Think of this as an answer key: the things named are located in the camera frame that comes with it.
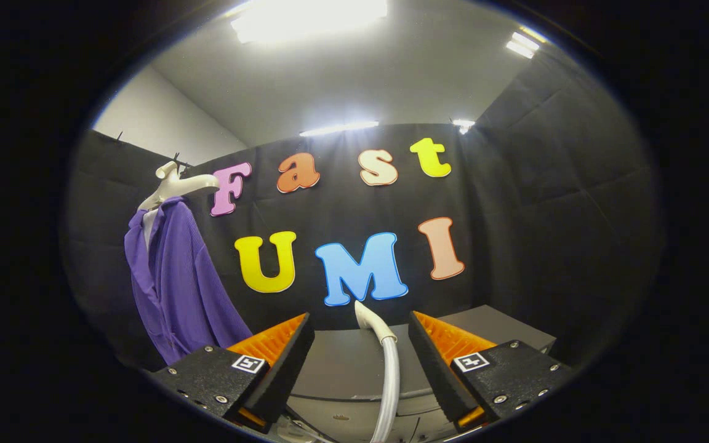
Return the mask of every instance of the purple cardigan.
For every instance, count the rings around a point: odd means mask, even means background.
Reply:
[[[166,199],[158,208],[149,254],[139,210],[124,236],[138,313],[166,364],[206,345],[227,348],[252,334],[228,299],[206,245],[183,202]]]

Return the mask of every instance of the yellow letter u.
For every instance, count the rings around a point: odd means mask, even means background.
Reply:
[[[295,282],[295,257],[292,254],[292,242],[297,234],[292,231],[274,233],[270,243],[278,249],[278,275],[265,277],[262,274],[262,262],[258,257],[261,237],[243,237],[234,241],[234,248],[239,251],[239,267],[242,269],[242,279],[249,288],[256,292],[281,292]]]

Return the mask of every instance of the white hanger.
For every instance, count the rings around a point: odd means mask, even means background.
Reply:
[[[154,209],[171,197],[199,196],[199,194],[211,194],[220,189],[220,182],[217,177],[211,174],[180,179],[180,174],[177,173],[177,163],[174,160],[158,168],[155,175],[161,179],[160,185],[151,196],[138,206],[140,210]]]

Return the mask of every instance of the letter m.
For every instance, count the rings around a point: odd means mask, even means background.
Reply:
[[[393,245],[398,238],[394,233],[378,233],[366,241],[363,259],[357,263],[343,245],[324,244],[316,249],[316,256],[324,264],[327,277],[327,306],[342,306],[349,303],[349,295],[343,292],[343,285],[351,291],[357,300],[366,299],[368,285],[374,278],[375,300],[401,297],[409,292],[408,286],[401,282],[396,266],[396,254]]]

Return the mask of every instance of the ceiling light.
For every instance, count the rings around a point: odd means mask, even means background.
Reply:
[[[386,0],[253,0],[245,5],[226,12],[239,14],[231,27],[242,43],[358,28],[388,15]]]
[[[453,120],[453,124],[455,124],[456,126],[459,127],[459,132],[461,132],[461,134],[466,134],[470,128],[475,126],[475,122],[472,120],[456,119],[456,120]]]
[[[526,47],[523,47],[522,45],[518,44],[517,42],[514,42],[513,40],[510,40],[510,42],[505,45],[505,47],[509,50],[514,51],[516,54],[521,54],[525,56],[526,58],[532,58],[532,56],[535,55],[531,50],[527,49]]]
[[[453,120],[453,124],[456,126],[474,126],[475,122],[471,120]]]
[[[538,50],[538,48],[540,48],[540,45],[538,43],[535,43],[527,37],[524,37],[522,34],[513,33],[513,39],[516,40],[518,44],[529,50]]]
[[[301,132],[302,137],[312,137],[313,135],[331,134],[331,132],[349,131],[351,129],[374,128],[379,126],[378,121],[358,121],[357,123],[337,124],[337,126],[329,126],[327,128],[311,129],[310,131]]]
[[[541,36],[541,34],[532,31],[532,29],[527,28],[526,26],[520,27],[519,29],[521,29],[521,31],[524,31],[524,34],[528,34],[528,36],[534,38],[535,40],[541,43],[546,43],[546,37],[543,37]]]

